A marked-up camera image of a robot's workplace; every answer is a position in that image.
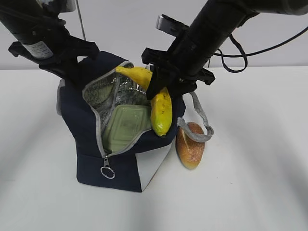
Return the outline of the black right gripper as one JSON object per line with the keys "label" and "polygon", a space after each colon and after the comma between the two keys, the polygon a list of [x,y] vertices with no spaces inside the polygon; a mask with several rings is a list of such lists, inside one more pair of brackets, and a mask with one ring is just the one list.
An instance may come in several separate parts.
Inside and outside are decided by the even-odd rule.
{"label": "black right gripper", "polygon": [[198,80],[206,85],[211,85],[215,80],[214,74],[204,68],[192,76],[186,74],[169,61],[166,51],[146,48],[141,59],[144,64],[153,65],[150,67],[152,77],[146,90],[148,100],[151,100],[164,87],[170,94],[186,94],[197,89]]}

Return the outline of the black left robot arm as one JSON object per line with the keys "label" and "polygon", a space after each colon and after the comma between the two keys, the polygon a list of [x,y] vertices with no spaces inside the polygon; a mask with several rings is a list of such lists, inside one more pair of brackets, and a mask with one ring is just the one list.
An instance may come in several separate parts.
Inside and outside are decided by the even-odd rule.
{"label": "black left robot arm", "polygon": [[79,57],[95,59],[96,43],[77,38],[66,29],[61,13],[79,11],[76,0],[2,0],[0,22],[16,38],[8,51],[36,63],[41,70],[83,85]]}

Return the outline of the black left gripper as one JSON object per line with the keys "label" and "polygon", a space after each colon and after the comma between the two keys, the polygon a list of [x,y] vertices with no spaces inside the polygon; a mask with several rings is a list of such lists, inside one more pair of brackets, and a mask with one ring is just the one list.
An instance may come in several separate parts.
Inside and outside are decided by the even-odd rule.
{"label": "black left gripper", "polygon": [[9,52],[81,90],[90,81],[87,61],[96,58],[99,49],[94,42],[70,35],[64,25],[64,20],[57,19],[8,19],[7,29],[17,39]]}

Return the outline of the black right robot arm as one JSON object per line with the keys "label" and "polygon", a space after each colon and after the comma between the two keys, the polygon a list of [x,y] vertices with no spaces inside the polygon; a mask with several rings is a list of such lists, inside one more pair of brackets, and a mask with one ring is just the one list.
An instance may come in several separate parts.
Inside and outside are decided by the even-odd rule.
{"label": "black right robot arm", "polygon": [[144,64],[153,65],[153,76],[146,91],[151,100],[167,87],[172,97],[197,88],[196,82],[211,85],[214,74],[204,65],[233,31],[260,13],[305,15],[306,0],[208,0],[190,26],[161,15],[156,28],[175,37],[167,51],[146,48]]}

